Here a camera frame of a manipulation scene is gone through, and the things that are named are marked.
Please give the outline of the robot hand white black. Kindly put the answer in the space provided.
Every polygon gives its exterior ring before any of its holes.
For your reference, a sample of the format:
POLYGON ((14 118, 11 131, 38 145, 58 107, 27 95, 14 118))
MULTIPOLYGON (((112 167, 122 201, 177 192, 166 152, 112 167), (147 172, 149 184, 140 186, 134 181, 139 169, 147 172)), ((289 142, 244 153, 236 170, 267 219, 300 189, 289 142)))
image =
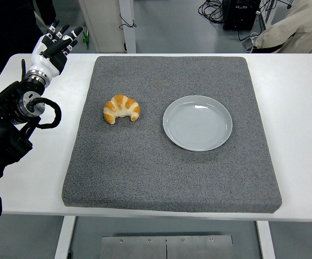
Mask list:
POLYGON ((60 75, 67 62, 67 56, 78 43, 77 37, 82 33, 81 26, 66 33, 69 26, 64 25, 59 31, 56 30, 59 21, 54 21, 41 36, 32 52, 32 65, 29 72, 38 72, 51 80, 60 75))

